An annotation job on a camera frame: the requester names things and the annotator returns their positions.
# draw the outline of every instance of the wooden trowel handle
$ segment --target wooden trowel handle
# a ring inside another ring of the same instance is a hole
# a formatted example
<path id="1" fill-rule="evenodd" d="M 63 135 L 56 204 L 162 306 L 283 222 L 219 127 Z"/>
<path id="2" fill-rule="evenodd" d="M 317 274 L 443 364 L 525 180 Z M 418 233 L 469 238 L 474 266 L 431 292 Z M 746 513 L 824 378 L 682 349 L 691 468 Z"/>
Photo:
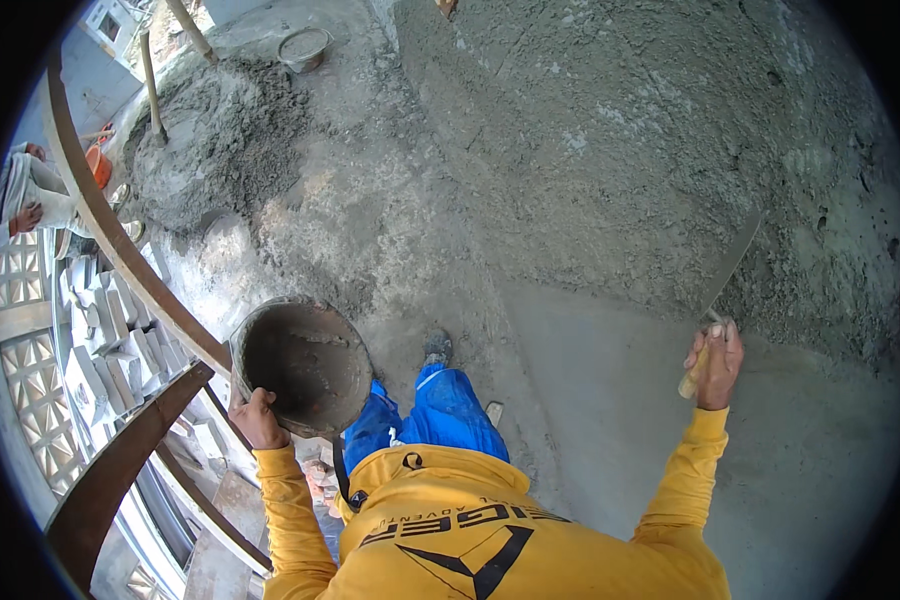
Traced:
<path id="1" fill-rule="evenodd" d="M 676 389 L 680 395 L 689 400 L 696 395 L 696 382 L 700 375 L 706 371 L 706 366 L 710 363 L 710 348 L 704 344 L 703 349 L 696 354 L 696 365 L 683 374 L 680 379 L 680 385 Z"/>

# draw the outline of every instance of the yellow hoodie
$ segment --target yellow hoodie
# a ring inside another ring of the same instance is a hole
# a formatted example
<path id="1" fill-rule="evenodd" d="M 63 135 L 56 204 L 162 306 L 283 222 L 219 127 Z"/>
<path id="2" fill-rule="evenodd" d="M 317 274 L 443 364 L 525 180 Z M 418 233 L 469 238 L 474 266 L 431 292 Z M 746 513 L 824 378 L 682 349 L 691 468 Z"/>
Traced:
<path id="1" fill-rule="evenodd" d="M 695 409 L 629 542 L 541 508 L 526 475 L 481 452 L 374 452 L 350 475 L 351 494 L 369 498 L 343 515 L 339 569 L 293 448 L 257 450 L 273 560 L 264 600 L 728 598 L 703 542 L 726 413 Z"/>

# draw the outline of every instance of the orange bucket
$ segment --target orange bucket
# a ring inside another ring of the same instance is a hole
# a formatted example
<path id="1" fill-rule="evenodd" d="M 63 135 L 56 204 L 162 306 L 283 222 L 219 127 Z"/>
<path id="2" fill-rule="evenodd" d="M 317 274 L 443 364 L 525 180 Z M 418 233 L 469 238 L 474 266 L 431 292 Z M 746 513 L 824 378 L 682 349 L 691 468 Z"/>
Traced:
<path id="1" fill-rule="evenodd" d="M 110 181 L 110 174 L 113 173 L 113 163 L 99 150 L 99 144 L 94 144 L 87 150 L 87 162 L 90 163 L 96 185 L 100 189 L 106 187 Z"/>

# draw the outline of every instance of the worker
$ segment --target worker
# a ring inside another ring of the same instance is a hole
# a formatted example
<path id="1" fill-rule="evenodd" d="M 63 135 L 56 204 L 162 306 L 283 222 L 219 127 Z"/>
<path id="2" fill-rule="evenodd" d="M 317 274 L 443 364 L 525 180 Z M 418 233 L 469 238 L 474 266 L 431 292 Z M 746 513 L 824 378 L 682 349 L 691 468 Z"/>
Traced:
<path id="1" fill-rule="evenodd" d="M 94 234 L 76 214 L 76 198 L 67 191 L 63 179 L 47 164 L 47 151 L 31 142 L 10 148 L 0 173 L 0 247 L 17 234 L 36 229 L 70 230 L 82 237 Z M 110 198 L 111 207 L 129 193 L 124 183 Z M 134 243 L 144 235 L 144 223 L 123 223 Z"/>
<path id="2" fill-rule="evenodd" d="M 268 408 L 274 394 L 257 388 L 246 403 L 234 388 L 230 418 L 255 449 L 269 525 L 273 577 L 264 600 L 728 598 L 703 525 L 744 349 L 731 320 L 714 324 L 696 333 L 684 368 L 696 364 L 704 345 L 710 359 L 690 426 L 633 538 L 623 541 L 527 496 L 527 476 L 509 464 L 466 375 L 448 366 L 449 337 L 436 332 L 425 347 L 410 416 L 400 422 L 375 382 L 360 418 L 345 431 L 350 497 L 337 501 L 346 522 L 339 568 L 313 515 L 289 432 Z"/>

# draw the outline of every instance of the sneaker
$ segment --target sneaker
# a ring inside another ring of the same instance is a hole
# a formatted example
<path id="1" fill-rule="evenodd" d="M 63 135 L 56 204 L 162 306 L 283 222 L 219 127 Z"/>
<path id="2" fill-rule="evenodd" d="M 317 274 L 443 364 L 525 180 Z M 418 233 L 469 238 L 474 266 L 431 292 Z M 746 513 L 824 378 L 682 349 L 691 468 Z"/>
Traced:
<path id="1" fill-rule="evenodd" d="M 129 183 L 121 183 L 120 187 L 117 188 L 110 196 L 110 207 L 115 207 L 117 205 L 123 204 L 123 201 L 126 200 L 126 197 L 130 195 L 130 184 Z"/>
<path id="2" fill-rule="evenodd" d="M 442 363 L 447 365 L 453 358 L 453 342 L 450 341 L 450 334 L 444 329 L 434 329 L 427 336 L 427 341 L 423 343 L 423 355 L 426 357 L 423 366 L 435 365 Z"/>
<path id="3" fill-rule="evenodd" d="M 143 238 L 146 225 L 143 221 L 123 222 L 123 230 L 130 236 L 130 241 L 136 244 Z"/>

